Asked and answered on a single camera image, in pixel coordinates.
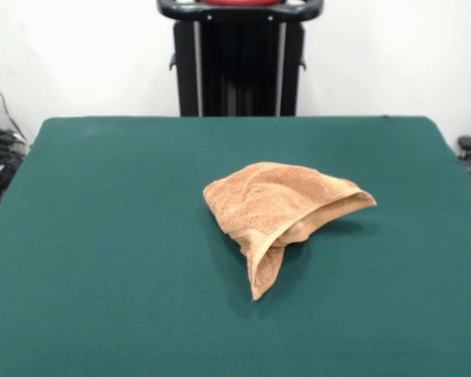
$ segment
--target black machine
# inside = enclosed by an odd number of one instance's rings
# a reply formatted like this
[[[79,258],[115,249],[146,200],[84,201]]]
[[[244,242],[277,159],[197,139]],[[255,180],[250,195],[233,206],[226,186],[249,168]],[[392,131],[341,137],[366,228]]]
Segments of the black machine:
[[[182,116],[295,115],[304,65],[302,21],[323,0],[158,0],[178,20],[175,51]]]

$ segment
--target orange towel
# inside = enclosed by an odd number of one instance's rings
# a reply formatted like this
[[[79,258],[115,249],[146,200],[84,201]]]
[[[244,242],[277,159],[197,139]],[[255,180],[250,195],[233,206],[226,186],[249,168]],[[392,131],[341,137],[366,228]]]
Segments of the orange towel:
[[[221,230],[241,246],[253,300],[276,281],[286,245],[376,205],[351,181],[280,163],[256,163],[215,181],[204,189],[204,199]]]

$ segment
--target towel fold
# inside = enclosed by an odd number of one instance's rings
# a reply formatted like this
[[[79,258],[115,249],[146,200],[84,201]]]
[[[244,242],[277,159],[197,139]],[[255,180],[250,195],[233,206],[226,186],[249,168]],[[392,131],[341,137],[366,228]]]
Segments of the towel fold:
[[[247,259],[253,300],[276,281],[284,249],[321,226],[376,205],[345,179],[307,167],[256,163],[208,185],[204,199]]]

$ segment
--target green table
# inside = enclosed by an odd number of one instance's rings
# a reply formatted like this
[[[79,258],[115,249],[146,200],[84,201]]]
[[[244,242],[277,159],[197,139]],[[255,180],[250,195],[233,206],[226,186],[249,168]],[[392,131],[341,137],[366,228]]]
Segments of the green table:
[[[378,207],[252,302],[203,187],[276,161]],[[0,376],[471,376],[471,180],[424,118],[51,119],[0,206]]]

